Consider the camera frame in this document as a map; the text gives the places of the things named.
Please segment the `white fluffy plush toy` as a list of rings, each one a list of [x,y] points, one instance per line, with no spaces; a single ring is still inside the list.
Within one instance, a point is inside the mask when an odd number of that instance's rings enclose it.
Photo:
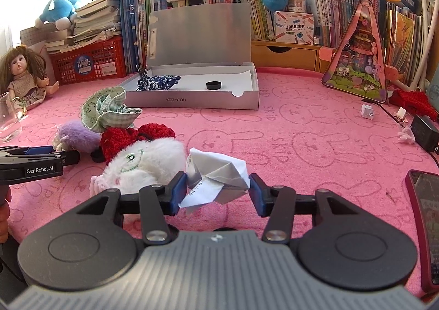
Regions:
[[[103,173],[91,177],[90,195],[106,189],[119,189],[122,195],[137,193],[154,184],[168,184],[185,170],[186,153],[183,143],[175,138],[137,141],[121,150]]]

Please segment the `purple fluffy plush toy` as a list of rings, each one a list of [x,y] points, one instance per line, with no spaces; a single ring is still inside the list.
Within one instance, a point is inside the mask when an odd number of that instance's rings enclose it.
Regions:
[[[70,120],[57,127],[52,145],[56,152],[77,150],[92,153],[100,146],[101,136],[83,125],[80,120]]]

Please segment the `white paper origami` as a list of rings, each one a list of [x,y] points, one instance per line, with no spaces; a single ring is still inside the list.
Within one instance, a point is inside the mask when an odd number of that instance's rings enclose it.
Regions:
[[[250,188],[244,160],[216,152],[190,149],[186,162],[188,194],[181,208],[194,209],[216,202],[227,204],[245,195]]]

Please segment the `red crocheted knit item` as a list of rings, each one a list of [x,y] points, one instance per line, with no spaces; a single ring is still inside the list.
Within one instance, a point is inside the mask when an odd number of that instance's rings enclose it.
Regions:
[[[164,124],[148,123],[135,128],[109,127],[101,135],[100,146],[91,153],[95,163],[109,163],[122,149],[136,141],[153,141],[159,138],[174,138],[175,132]]]

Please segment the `green checked fabric doll dress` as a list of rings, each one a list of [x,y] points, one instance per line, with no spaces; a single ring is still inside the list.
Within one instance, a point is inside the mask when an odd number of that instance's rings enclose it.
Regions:
[[[125,104],[126,91],[121,86],[94,93],[81,107],[82,124],[90,131],[103,133],[108,128],[127,129],[143,110]]]

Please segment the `blue floral fabric pouch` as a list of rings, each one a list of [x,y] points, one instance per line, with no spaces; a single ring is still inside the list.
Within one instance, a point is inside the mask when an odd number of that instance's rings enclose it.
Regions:
[[[168,91],[178,84],[181,77],[177,75],[150,76],[141,74],[138,80],[138,91]]]

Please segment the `black round lid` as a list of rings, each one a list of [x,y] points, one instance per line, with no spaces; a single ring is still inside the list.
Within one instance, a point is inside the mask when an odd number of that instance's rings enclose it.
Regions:
[[[237,229],[235,229],[233,227],[220,227],[220,228],[213,230],[213,232],[229,232],[229,231],[237,231]]]

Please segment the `brown haired baby doll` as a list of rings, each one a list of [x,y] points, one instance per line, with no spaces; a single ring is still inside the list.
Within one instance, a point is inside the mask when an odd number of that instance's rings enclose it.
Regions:
[[[22,119],[30,109],[41,104],[45,97],[59,90],[59,82],[50,84],[46,61],[41,54],[19,45],[1,58],[1,92],[11,98],[9,109]]]

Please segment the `red plastic basket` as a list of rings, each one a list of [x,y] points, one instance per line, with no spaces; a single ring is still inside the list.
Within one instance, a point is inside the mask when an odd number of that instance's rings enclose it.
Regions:
[[[55,79],[61,85],[126,76],[121,36],[50,54],[49,57]]]

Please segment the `dark red smartphone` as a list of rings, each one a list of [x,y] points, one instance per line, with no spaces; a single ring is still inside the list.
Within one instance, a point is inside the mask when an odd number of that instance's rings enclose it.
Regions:
[[[438,174],[411,169],[405,182],[417,227],[421,287],[438,292]]]

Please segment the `small white plug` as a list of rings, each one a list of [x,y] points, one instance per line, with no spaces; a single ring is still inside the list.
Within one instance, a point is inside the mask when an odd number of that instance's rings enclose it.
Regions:
[[[406,116],[406,110],[403,107],[400,107],[398,112],[396,113],[396,118],[399,120],[404,120]]]

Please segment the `pink triangular toy house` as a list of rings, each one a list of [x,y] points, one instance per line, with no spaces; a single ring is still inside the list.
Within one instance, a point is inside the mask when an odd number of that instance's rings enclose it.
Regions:
[[[342,42],[336,51],[329,52],[329,59],[323,86],[378,103],[388,101],[388,84],[398,79],[399,72],[385,63],[378,22],[369,0],[358,2]]]

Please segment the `blue plush toy left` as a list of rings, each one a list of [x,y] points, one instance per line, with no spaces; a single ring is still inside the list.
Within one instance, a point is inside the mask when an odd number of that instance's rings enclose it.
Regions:
[[[43,13],[35,21],[35,28],[41,29],[48,23],[55,24],[58,30],[70,29],[76,19],[76,4],[78,0],[50,0]]]

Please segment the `stack of books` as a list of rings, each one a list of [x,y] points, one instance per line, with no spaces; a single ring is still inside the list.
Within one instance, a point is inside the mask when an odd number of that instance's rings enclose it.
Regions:
[[[56,29],[45,37],[48,53],[71,51],[121,34],[119,0],[95,0],[82,7],[77,2],[75,12],[77,16],[70,29]]]

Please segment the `blue thin books row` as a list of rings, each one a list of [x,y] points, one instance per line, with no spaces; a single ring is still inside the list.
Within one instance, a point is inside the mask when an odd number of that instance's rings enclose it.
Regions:
[[[137,74],[147,66],[150,8],[150,0],[119,0],[123,54],[128,74]]]

